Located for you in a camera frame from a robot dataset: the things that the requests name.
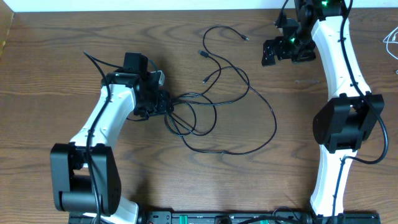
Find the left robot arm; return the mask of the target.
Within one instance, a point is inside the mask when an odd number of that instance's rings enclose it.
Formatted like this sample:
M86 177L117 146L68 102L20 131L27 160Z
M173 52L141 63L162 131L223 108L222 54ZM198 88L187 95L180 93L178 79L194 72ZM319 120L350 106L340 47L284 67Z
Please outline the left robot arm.
M101 94L90 117L66 144L50 152L55 208L85 223L144 223L136 202L122 197L114 148L130 114L136 121L173 111L162 88L163 71L148 70L149 59L127 52L122 66L102 73Z

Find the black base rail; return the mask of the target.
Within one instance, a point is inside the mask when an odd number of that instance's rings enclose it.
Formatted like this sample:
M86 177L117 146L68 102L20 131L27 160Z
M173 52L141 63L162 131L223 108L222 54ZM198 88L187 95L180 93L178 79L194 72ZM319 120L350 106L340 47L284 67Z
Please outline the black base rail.
M69 224L94 223L92 218L84 215L70 214ZM335 222L329 218L313 218L308 213L279 211L275 213L175 213L149 212L139 215L137 223L145 224L216 224L216 223L347 223L347 224L380 224L381 219L374 213L339 214Z

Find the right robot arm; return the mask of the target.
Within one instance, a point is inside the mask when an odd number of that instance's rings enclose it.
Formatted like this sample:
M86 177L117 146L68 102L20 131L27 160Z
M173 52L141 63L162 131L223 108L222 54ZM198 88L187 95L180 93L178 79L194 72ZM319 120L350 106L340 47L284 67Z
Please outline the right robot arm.
M371 223L370 215L344 213L343 196L350 166L376 124L383 124L382 95L372 93L358 65L349 32L351 3L344 0L296 0L296 18L280 12L280 36L263 44L262 65L322 60L328 101L313 119L320 147L317 182L310 197L314 223Z

